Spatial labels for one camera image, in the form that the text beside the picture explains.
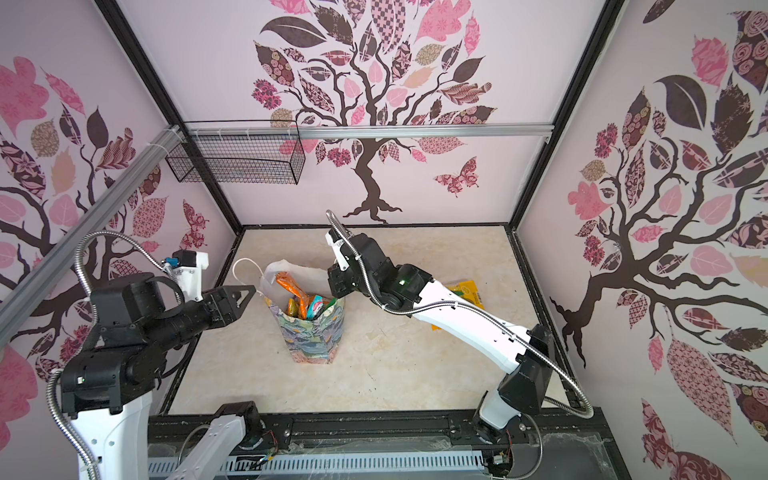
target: butterfly decal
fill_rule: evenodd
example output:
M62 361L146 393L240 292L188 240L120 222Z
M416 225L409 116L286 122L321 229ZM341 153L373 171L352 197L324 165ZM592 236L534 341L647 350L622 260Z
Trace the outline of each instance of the butterfly decal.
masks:
M458 192L464 189L464 185L467 187L478 186L478 176L475 174L477 167L477 157L472 157L464 164L458 175L438 175L435 180L437 183L447 186L448 191L458 198Z
M184 200L184 216L187 218L187 223L190 224L190 229L181 238L179 248L192 250L202 247L205 245L205 235L201 230L205 229L205 224L210 220L205 220L203 214L196 214L194 208L186 200Z

